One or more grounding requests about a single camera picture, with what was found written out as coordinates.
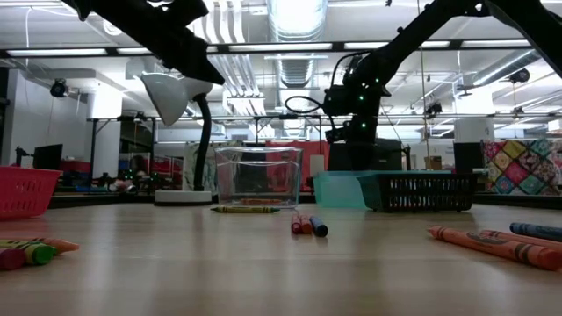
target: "desk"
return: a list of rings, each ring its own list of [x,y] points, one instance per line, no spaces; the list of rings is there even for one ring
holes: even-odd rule
[[[290,212],[103,205],[0,222],[79,242],[44,267],[0,273],[6,315],[559,315],[562,273],[435,241],[438,224],[562,226],[558,211],[475,205],[470,212],[320,210],[327,239],[290,234]]]

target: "colorful patchwork quilt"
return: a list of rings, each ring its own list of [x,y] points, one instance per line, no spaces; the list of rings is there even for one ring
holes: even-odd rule
[[[507,140],[482,143],[488,189],[498,194],[559,196],[559,142]]]

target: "black wire basket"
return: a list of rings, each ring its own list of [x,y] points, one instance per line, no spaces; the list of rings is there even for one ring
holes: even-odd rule
[[[365,205],[381,212],[467,211],[477,175],[384,173],[360,176]]]

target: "lamp base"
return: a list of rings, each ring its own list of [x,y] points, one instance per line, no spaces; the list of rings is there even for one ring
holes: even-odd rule
[[[158,190],[155,193],[156,206],[201,206],[212,203],[210,191]]]

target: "red basket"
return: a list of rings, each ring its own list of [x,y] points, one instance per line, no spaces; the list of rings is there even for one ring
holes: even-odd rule
[[[60,175],[58,170],[0,167],[0,220],[43,215]]]

